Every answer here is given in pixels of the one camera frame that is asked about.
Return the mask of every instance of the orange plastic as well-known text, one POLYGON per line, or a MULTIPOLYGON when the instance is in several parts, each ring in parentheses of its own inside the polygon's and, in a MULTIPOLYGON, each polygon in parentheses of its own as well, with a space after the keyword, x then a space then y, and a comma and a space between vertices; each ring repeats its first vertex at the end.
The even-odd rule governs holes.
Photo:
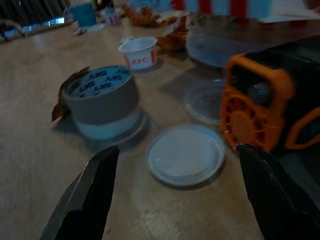
POLYGON ((320 133, 315 136, 313 139, 311 139, 309 142, 304 144, 297 144, 297 137, 300 133, 300 131, 309 123, 311 123, 314 119, 320 117, 320 107, 317 107, 310 111, 307 115, 305 115, 303 118, 301 118, 299 121, 297 121, 291 128, 287 138, 286 142, 284 144, 284 147, 286 149, 290 150, 300 150, 307 147, 310 147, 313 144, 316 144, 320 142, 320 133))
POLYGON ((226 68, 226 86, 220 111, 220 126, 228 143, 233 148, 241 142, 254 143, 266 150, 274 148, 284 126, 282 114, 287 101, 294 94, 294 83, 284 70, 271 69, 246 58, 244 54, 233 56, 226 68), (269 81, 274 94, 269 108, 253 104, 231 85, 231 69, 234 65, 264 76, 269 81))

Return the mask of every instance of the white plastic lid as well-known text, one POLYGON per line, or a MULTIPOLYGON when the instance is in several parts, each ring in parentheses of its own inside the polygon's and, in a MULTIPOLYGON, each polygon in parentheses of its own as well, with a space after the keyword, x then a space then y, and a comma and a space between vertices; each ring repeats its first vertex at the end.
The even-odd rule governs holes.
POLYGON ((160 181, 185 187, 213 176, 224 162, 225 145, 209 128, 184 124, 166 129, 151 143, 147 163, 160 181))

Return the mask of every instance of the orange and black device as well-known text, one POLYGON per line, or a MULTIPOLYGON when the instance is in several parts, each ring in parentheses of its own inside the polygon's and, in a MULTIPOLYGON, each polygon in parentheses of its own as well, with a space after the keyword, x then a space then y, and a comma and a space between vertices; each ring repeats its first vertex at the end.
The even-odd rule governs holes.
POLYGON ((233 56, 220 118, 234 148, 300 150, 320 142, 320 34, 233 56))

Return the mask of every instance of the wooden table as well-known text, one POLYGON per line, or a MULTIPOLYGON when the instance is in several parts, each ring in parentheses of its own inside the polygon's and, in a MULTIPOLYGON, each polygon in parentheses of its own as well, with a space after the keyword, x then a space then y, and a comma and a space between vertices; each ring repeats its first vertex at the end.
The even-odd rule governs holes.
MULTIPOLYGON (((164 31, 126 21, 82 36, 73 36, 76 29, 73 24, 0 45, 2 239, 38 238, 65 189, 103 147, 79 135, 70 119, 51 123, 61 83, 86 66, 124 65, 122 37, 164 31)), ((104 239, 263 239, 239 159, 229 147, 217 179, 200 187, 170 188, 149 173, 146 148, 156 134, 173 125, 202 124, 182 105, 186 88, 221 76, 185 53, 161 55, 159 63, 154 71, 135 74, 150 128, 119 157, 104 239)))

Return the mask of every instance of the blue cup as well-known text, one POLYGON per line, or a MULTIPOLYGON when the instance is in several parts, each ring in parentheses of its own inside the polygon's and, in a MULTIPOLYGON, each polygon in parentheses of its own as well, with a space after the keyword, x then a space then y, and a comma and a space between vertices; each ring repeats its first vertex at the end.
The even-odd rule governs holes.
POLYGON ((73 19, 78 22, 80 28, 97 24, 96 11, 91 2, 70 6, 69 10, 73 15, 73 19))

